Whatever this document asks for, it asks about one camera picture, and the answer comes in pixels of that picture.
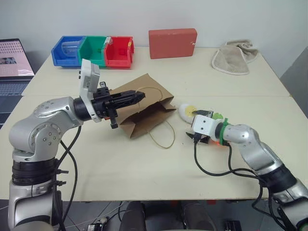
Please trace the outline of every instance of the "white wall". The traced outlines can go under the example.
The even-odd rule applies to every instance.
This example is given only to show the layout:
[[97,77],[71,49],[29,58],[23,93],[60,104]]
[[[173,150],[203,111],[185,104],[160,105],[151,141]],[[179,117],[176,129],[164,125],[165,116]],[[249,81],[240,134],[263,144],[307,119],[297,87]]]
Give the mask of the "white wall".
[[3,0],[0,39],[20,38],[38,67],[62,35],[195,27],[198,47],[249,38],[280,77],[308,45],[307,0]]

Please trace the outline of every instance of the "black cable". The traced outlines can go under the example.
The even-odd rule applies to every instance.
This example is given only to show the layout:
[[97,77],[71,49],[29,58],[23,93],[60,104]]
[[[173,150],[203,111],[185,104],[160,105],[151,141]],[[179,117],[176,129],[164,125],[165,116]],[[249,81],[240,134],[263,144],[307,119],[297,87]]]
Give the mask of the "black cable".
[[[230,145],[229,143],[227,143],[226,146],[229,147],[228,167],[229,167],[229,170],[233,170],[233,169],[232,169],[232,166],[231,166],[232,147],[231,147],[231,145]],[[253,172],[252,170],[247,169],[247,168],[244,168],[243,171],[248,171],[248,172],[251,172],[251,173],[254,174],[254,172]],[[237,176],[241,176],[241,177],[249,177],[249,175],[240,174],[240,173],[237,173],[237,172],[233,172],[233,174],[234,174],[234,175],[237,175]],[[271,218],[274,218],[270,213],[268,213],[268,212],[266,212],[266,211],[263,211],[262,209],[257,208],[256,205],[257,205],[257,203],[259,203],[259,201],[261,200],[262,195],[263,195],[263,187],[262,187],[262,185],[260,184],[259,195],[258,195],[258,197],[256,198],[256,200],[251,204],[251,207],[252,207],[253,209],[255,209],[256,211],[258,211],[258,212],[264,214],[264,215],[267,215],[267,216],[269,216],[269,217],[271,217]]]
[[107,222],[106,222],[105,224],[107,224],[112,218],[114,218],[116,215],[118,215],[118,214],[120,214],[120,213],[122,213],[122,212],[126,212],[126,210],[121,210],[121,211],[118,211],[116,214],[113,214],[113,215],[107,220]]
[[59,229],[58,230],[62,230],[62,231],[66,231],[65,229],[65,225],[64,222],[62,220],[62,216],[61,216],[61,212],[60,212],[60,205],[59,205],[59,201],[58,201],[58,195],[57,195],[57,185],[56,185],[56,176],[54,176],[54,185],[52,187],[53,190],[53,206],[56,212],[56,216],[59,222]]
[[[231,167],[232,147],[229,143],[226,143],[225,146],[229,147],[228,167],[229,167],[229,170],[233,170],[232,167]],[[240,171],[247,171],[247,172],[250,172],[250,173],[255,175],[255,173],[251,169],[248,169],[248,168],[237,168],[237,169],[240,170]],[[237,173],[237,172],[233,172],[233,174],[240,176],[240,177],[250,177],[251,176],[251,175],[241,174],[241,173]]]
[[270,212],[271,216],[273,217],[274,221],[275,221],[283,230],[285,230],[285,226],[282,225],[282,224],[278,221],[277,217],[276,217],[275,214],[274,214],[272,199],[273,199],[273,194],[269,191],[269,212]]
[[117,215],[118,215],[120,222],[122,221],[122,219],[120,217],[120,208],[121,208],[122,203],[123,203],[123,201],[120,202],[119,208],[117,209]]
[[[66,145],[63,143],[63,141],[60,141],[60,144],[64,147],[65,150],[67,150],[67,147]],[[74,180],[74,186],[73,186],[73,190],[72,190],[72,194],[71,194],[71,198],[68,202],[68,205],[67,205],[67,208],[66,208],[66,211],[63,215],[63,222],[65,221],[66,219],[66,216],[68,214],[68,210],[70,209],[71,205],[72,205],[72,202],[73,202],[73,198],[74,198],[74,195],[75,195],[75,190],[76,190],[76,186],[77,186],[77,180],[78,180],[78,169],[77,169],[77,162],[76,162],[76,159],[74,158],[73,154],[71,153],[71,151],[68,151],[68,154],[69,156],[71,157],[73,163],[74,163],[74,169],[75,169],[75,180]]]
[[260,185],[260,192],[259,192],[259,195],[258,195],[258,197],[254,200],[254,202],[251,204],[251,207],[252,207],[254,210],[256,210],[256,211],[258,211],[258,212],[260,212],[260,213],[262,213],[262,214],[264,214],[264,215],[266,215],[266,216],[269,216],[269,217],[273,218],[272,215],[271,215],[270,213],[268,213],[268,212],[266,212],[266,211],[264,211],[264,210],[262,210],[262,209],[257,208],[257,204],[258,204],[259,201],[261,200],[262,195],[263,195],[263,187]]
[[78,130],[77,130],[77,133],[76,133],[76,135],[75,135],[75,137],[73,138],[73,140],[72,140],[72,142],[70,143],[70,145],[65,149],[65,151],[64,151],[64,153],[62,154],[62,156],[61,156],[61,158],[58,160],[58,162],[57,162],[57,165],[56,165],[56,167],[55,167],[55,171],[54,171],[54,183],[55,183],[55,185],[54,185],[54,191],[53,191],[53,194],[54,194],[54,204],[55,204],[55,206],[57,207],[57,209],[56,209],[56,213],[57,213],[57,216],[58,216],[58,220],[59,220],[59,225],[60,225],[60,227],[59,227],[59,229],[58,229],[58,231],[66,231],[66,229],[65,229],[65,226],[64,226],[64,219],[62,219],[62,216],[61,216],[61,214],[60,214],[60,210],[59,210],[59,201],[58,201],[58,197],[56,196],[56,192],[57,192],[57,189],[56,189],[56,175],[57,175],[57,171],[58,171],[58,168],[59,168],[59,166],[60,166],[60,164],[62,163],[62,161],[64,160],[64,158],[66,157],[66,155],[70,152],[70,150],[71,150],[71,148],[73,147],[73,145],[75,144],[75,142],[76,142],[76,140],[78,139],[78,137],[79,137],[79,135],[80,135],[80,132],[81,132],[81,126],[79,126],[78,127]]
[[56,170],[59,168],[60,164],[62,163],[62,161],[64,160],[64,158],[66,157],[66,155],[68,154],[68,152],[71,150],[71,148],[73,147],[73,145],[75,144],[76,140],[78,139],[79,135],[81,132],[81,126],[78,127],[77,133],[75,135],[75,137],[73,138],[72,142],[70,143],[70,145],[68,146],[68,148],[64,151],[64,153],[62,154],[61,158],[58,160],[58,163],[56,165]]
[[[229,167],[229,171],[227,172],[223,172],[223,173],[211,173],[211,172],[208,172],[206,171],[205,169],[203,169],[200,164],[198,163],[198,160],[197,160],[197,142],[194,142],[194,159],[195,159],[195,162],[197,164],[197,166],[200,168],[201,171],[203,171],[204,173],[210,175],[210,176],[225,176],[225,175],[228,175],[230,173],[233,173],[234,175],[237,175],[237,176],[241,176],[241,177],[248,177],[248,178],[254,178],[254,179],[257,179],[259,180],[259,183],[262,181],[264,182],[263,179],[261,179],[260,177],[258,176],[252,176],[252,175],[247,175],[247,174],[241,174],[241,173],[237,173],[237,171],[247,171],[247,172],[250,172],[250,173],[253,173],[255,174],[252,170],[250,169],[247,169],[247,168],[236,168],[236,169],[233,169],[232,166],[231,166],[231,157],[232,157],[232,147],[229,143],[226,143],[225,146],[228,146],[229,147],[229,158],[228,158],[228,167]],[[261,200],[261,197],[262,197],[262,194],[263,194],[263,187],[261,186],[260,184],[260,192],[259,192],[259,195],[257,197],[257,199],[252,203],[252,208],[255,209],[256,211],[262,213],[262,214],[265,214],[269,217],[272,217],[276,222],[278,222],[278,224],[282,226],[282,224],[278,221],[279,219],[282,220],[281,218],[279,217],[276,217],[274,215],[274,213],[267,213],[259,208],[256,207],[256,204]]]
[[109,202],[109,203],[106,205],[106,207],[99,213],[99,215],[97,216],[97,218],[101,216],[101,214],[106,210],[106,208],[107,208],[110,204],[111,204],[111,202]]
[[[197,142],[194,142],[193,147],[194,147],[194,160],[195,160],[195,163],[197,164],[199,169],[201,171],[203,171],[205,174],[208,174],[208,175],[213,176],[213,177],[221,177],[221,176],[225,176],[225,175],[228,175],[230,173],[237,172],[237,171],[246,171],[245,168],[236,168],[236,169],[232,169],[232,170],[229,170],[229,171],[223,172],[223,173],[212,173],[212,172],[206,171],[205,169],[203,169],[201,167],[201,165],[199,164],[199,162],[197,160]],[[245,175],[245,177],[249,177],[249,178],[254,178],[254,179],[260,180],[260,178],[257,177],[257,176]]]

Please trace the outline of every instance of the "white fabric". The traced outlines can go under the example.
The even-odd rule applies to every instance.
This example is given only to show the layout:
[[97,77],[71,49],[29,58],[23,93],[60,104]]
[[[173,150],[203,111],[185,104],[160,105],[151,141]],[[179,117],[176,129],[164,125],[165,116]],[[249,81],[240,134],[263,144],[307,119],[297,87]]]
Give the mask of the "white fabric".
[[247,63],[256,59],[258,50],[250,40],[233,40],[226,42],[212,59],[214,69],[230,75],[247,75]]

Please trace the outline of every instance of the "laptop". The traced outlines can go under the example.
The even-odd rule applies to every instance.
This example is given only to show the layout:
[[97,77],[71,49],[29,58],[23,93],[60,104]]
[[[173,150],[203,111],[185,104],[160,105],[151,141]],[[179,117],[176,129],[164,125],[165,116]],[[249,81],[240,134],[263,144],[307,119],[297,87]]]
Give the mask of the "laptop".
[[34,76],[18,38],[0,40],[0,129]]

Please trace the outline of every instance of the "green ring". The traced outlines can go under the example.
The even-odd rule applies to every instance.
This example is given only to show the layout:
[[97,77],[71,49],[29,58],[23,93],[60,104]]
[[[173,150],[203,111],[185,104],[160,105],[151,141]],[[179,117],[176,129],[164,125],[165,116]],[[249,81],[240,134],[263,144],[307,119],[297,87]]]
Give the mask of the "green ring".
[[226,129],[226,126],[228,125],[229,123],[228,123],[228,118],[225,118],[225,121],[223,121],[223,124],[222,124],[222,128],[221,128],[221,130],[220,130],[220,134],[219,134],[219,143],[220,143],[220,145],[222,145],[223,144],[223,132],[225,131],[225,129]]

